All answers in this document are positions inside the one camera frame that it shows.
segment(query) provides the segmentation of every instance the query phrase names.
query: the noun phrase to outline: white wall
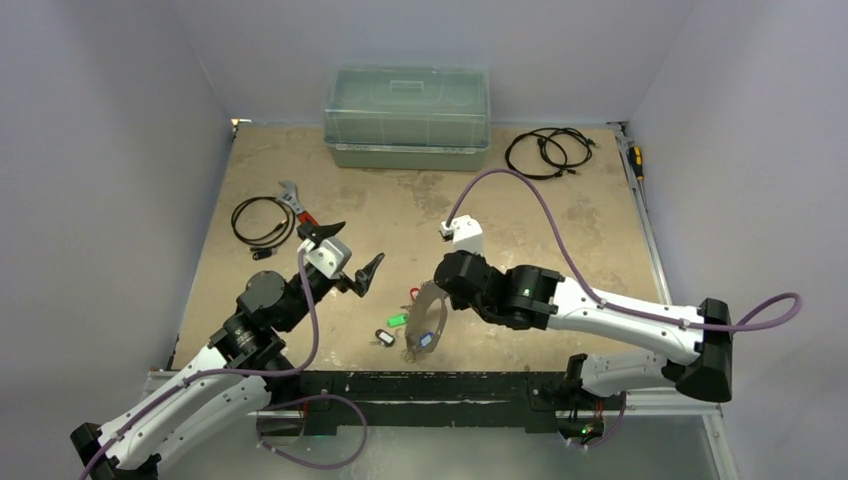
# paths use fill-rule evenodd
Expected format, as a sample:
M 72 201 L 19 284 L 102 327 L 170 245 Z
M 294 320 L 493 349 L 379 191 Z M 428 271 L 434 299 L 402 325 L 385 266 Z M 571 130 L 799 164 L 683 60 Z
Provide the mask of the white wall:
M 167 359 L 230 128 L 167 0 L 2 2 L 3 478 L 76 478 Z
M 694 0 L 174 0 L 234 117 L 318 122 L 338 62 L 477 65 L 499 122 L 631 116 Z
M 675 300 L 715 296 L 738 318 L 781 291 L 806 299 L 790 324 L 735 337 L 725 412 L 748 479 L 848 464 L 846 20 L 839 0 L 701 1 L 632 120 Z

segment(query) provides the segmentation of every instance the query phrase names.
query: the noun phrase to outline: work surface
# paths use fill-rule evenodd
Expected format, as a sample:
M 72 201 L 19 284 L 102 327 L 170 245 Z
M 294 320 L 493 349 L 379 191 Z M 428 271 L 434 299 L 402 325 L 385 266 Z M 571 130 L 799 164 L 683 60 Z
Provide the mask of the work surface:
M 525 130 L 495 129 L 483 168 L 503 167 L 504 150 Z M 580 167 L 580 174 L 535 184 L 577 266 L 594 287 L 657 301 L 650 257 L 614 133 L 582 131 L 601 148 Z M 432 278 L 450 251 L 438 226 L 474 174 L 338 168 L 322 134 L 315 127 L 248 126 L 238 132 L 188 301 L 174 368 L 182 368 L 221 327 L 254 273 L 275 270 L 285 278 L 296 273 L 299 241 L 294 236 L 275 256 L 254 261 L 230 229 L 236 205 L 253 196 L 279 195 L 280 180 L 296 182 L 301 203 L 318 222 L 347 222 L 338 236 L 353 251 L 348 273 L 377 253 L 386 254 L 365 298 L 334 290 L 318 305 L 321 341 L 311 369 L 564 370 L 575 353 L 633 348 L 579 332 L 511 331 L 483 322 L 470 310 L 450 312 L 436 351 L 414 363 L 404 358 L 402 329 L 393 331 L 398 338 L 394 347 L 374 345 L 375 330 L 387 328 L 386 319 L 409 303 L 409 289 Z M 560 138 L 572 161 L 582 158 L 582 147 Z M 550 170 L 530 140 L 513 149 L 512 159 L 528 173 Z M 463 214 L 482 225 L 490 264 L 502 270 L 533 264 L 571 275 L 541 208 L 518 179 L 504 174 L 483 179 L 460 208 L 458 215 Z M 279 222 L 280 215 L 278 208 L 260 202 L 242 215 L 239 227 L 247 236 L 259 236 Z M 284 339 L 288 344 L 284 353 L 293 364 L 300 364 L 312 345 L 309 319 Z

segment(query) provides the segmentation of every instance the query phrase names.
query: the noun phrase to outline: storage box lid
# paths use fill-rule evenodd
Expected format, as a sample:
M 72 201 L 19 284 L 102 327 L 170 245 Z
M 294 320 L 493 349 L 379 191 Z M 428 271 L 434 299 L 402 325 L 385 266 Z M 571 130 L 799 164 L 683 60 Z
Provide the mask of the storage box lid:
M 324 127 L 339 149 L 472 153 L 490 143 L 488 79 L 465 68 L 343 67 Z

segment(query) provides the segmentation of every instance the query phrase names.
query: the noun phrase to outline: toolbox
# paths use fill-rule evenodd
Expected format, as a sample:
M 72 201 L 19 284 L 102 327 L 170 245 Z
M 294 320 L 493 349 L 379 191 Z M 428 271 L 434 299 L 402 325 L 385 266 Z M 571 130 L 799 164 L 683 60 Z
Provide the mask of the toolbox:
M 324 99 L 324 142 L 340 167 L 478 170 L 491 143 L 488 77 L 342 67 Z

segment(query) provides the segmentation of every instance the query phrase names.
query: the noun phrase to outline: coiled black cable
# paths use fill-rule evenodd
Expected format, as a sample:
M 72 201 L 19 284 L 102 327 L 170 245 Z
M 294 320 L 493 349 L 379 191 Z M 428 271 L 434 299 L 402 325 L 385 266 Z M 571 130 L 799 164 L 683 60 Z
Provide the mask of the coiled black cable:
M 250 205 L 258 202 L 260 200 L 265 200 L 273 203 L 274 205 L 280 207 L 280 209 L 285 214 L 285 219 L 280 221 L 273 230 L 262 235 L 261 237 L 250 238 L 242 235 L 238 231 L 238 227 L 236 224 L 238 223 L 239 217 L 244 212 L 244 210 Z M 280 245 L 285 243 L 286 240 L 289 239 L 295 227 L 295 214 L 292 208 L 284 203 L 278 202 L 274 197 L 251 197 L 247 200 L 241 202 L 233 209 L 233 214 L 230 215 L 230 227 L 233 229 L 233 235 L 236 236 L 242 243 L 250 246 L 250 251 L 253 252 L 254 260 L 262 260 L 263 258 L 268 258 L 274 253 L 277 252 L 277 248 Z
M 543 135 L 542 133 L 540 133 L 547 131 L 550 131 L 551 133 L 548 135 Z M 579 143 L 580 145 L 586 147 L 586 155 L 583 157 L 583 160 L 577 163 L 568 163 L 568 154 L 565 153 L 565 148 L 563 148 L 562 145 L 560 145 L 556 140 L 553 139 L 557 135 L 567 135 L 576 140 L 577 143 Z M 539 146 L 539 155 L 542 157 L 542 160 L 545 163 L 556 168 L 556 172 L 551 173 L 549 175 L 538 175 L 524 173 L 521 170 L 515 168 L 515 165 L 512 164 L 512 161 L 509 159 L 509 156 L 512 153 L 513 147 L 518 145 L 519 142 L 521 142 L 527 137 L 536 137 L 536 145 Z M 562 152 L 562 163 L 556 163 L 551 160 L 550 156 L 548 156 L 548 143 L 554 144 L 554 146 L 557 147 L 560 152 Z M 577 129 L 556 127 L 537 128 L 536 130 L 531 130 L 515 137 L 515 139 L 512 141 L 512 143 L 509 144 L 509 147 L 507 147 L 506 151 L 504 152 L 504 160 L 506 160 L 506 165 L 509 167 L 510 170 L 518 172 L 522 176 L 529 178 L 530 180 L 547 180 L 549 178 L 559 178 L 566 173 L 572 175 L 576 174 L 577 170 L 575 169 L 577 167 L 583 165 L 584 163 L 592 159 L 592 147 L 597 148 L 598 144 L 595 143 L 595 141 L 591 138 L 583 135 L 583 132 Z

